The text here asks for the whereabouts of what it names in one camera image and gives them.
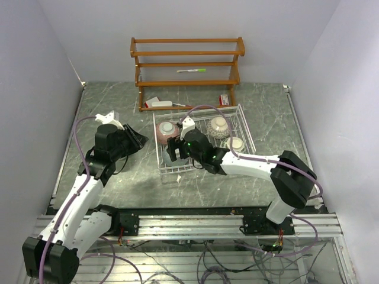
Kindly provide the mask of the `red floral pattern bowl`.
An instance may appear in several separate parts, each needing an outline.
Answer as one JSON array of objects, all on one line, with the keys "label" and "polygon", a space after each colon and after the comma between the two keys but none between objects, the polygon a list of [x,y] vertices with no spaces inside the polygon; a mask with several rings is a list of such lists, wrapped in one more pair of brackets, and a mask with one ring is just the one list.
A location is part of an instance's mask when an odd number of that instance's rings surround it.
[{"label": "red floral pattern bowl", "polygon": [[176,124],[164,121],[156,126],[157,141],[163,145],[167,145],[169,138],[175,138],[179,135],[179,128]]}]

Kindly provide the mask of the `blue dotted bowl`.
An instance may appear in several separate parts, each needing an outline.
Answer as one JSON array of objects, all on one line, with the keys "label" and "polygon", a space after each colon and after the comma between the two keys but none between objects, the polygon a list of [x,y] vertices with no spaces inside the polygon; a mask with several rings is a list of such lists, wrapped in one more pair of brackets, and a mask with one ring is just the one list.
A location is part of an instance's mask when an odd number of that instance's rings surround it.
[{"label": "blue dotted bowl", "polygon": [[168,147],[165,146],[165,148],[163,149],[163,153],[162,153],[163,163],[167,167],[184,166],[188,163],[189,158],[181,159],[180,157],[178,157],[175,161],[172,161],[168,152],[167,152],[167,149],[168,149]]}]

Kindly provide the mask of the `white wire dish rack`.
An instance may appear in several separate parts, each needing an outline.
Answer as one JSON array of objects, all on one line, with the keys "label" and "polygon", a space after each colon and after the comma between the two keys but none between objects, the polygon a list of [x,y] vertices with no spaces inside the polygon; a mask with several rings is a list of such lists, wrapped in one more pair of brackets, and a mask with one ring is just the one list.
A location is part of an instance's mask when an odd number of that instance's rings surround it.
[{"label": "white wire dish rack", "polygon": [[[229,106],[222,108],[221,112],[226,116],[227,120],[230,121],[232,126],[232,133],[234,137],[241,138],[245,143],[245,152],[244,154],[254,154],[256,148],[250,133],[250,129],[247,124],[247,120],[242,110],[242,106]],[[195,162],[193,159],[189,158],[188,163],[184,166],[175,166],[167,167],[163,163],[162,153],[163,149],[167,145],[163,145],[157,141],[156,136],[156,126],[164,121],[172,122],[177,124],[179,120],[186,115],[186,112],[178,112],[173,114],[162,114],[157,115],[153,114],[153,122],[155,126],[154,135],[155,135],[155,148],[156,148],[156,158],[158,162],[158,171],[161,176],[173,175],[173,174],[182,174],[184,172],[190,172],[201,167],[199,162]],[[207,131],[208,122],[217,116],[221,116],[221,113],[217,112],[214,109],[198,109],[190,113],[190,117],[194,120],[196,127],[207,136],[209,142],[216,147],[222,147],[224,139],[216,139],[211,137]]]}]

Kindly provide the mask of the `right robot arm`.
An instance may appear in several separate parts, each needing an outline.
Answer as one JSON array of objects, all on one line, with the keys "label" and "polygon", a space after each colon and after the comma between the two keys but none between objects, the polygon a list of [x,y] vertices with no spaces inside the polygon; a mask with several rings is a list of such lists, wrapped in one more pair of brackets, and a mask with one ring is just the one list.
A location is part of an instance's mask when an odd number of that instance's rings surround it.
[{"label": "right robot arm", "polygon": [[295,209],[306,206],[317,181],[314,172],[292,151],[286,150],[279,156],[244,155],[213,146],[196,128],[183,136],[169,138],[167,152],[173,162],[177,156],[190,157],[201,169],[214,175],[252,176],[271,181],[277,197],[261,219],[261,227],[268,234],[276,233]]}]

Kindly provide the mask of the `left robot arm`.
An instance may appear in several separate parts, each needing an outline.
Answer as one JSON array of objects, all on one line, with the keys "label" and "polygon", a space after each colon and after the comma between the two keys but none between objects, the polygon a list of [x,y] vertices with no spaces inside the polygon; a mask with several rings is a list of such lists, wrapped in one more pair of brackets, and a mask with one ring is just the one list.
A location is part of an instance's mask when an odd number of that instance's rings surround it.
[{"label": "left robot arm", "polygon": [[83,218],[114,176],[116,163],[137,153],[147,141],[128,124],[98,126],[94,145],[82,155],[72,189],[58,213],[22,246],[27,276],[40,283],[71,283],[87,249],[103,234],[120,230],[120,213],[113,206],[97,205],[89,220]]}]

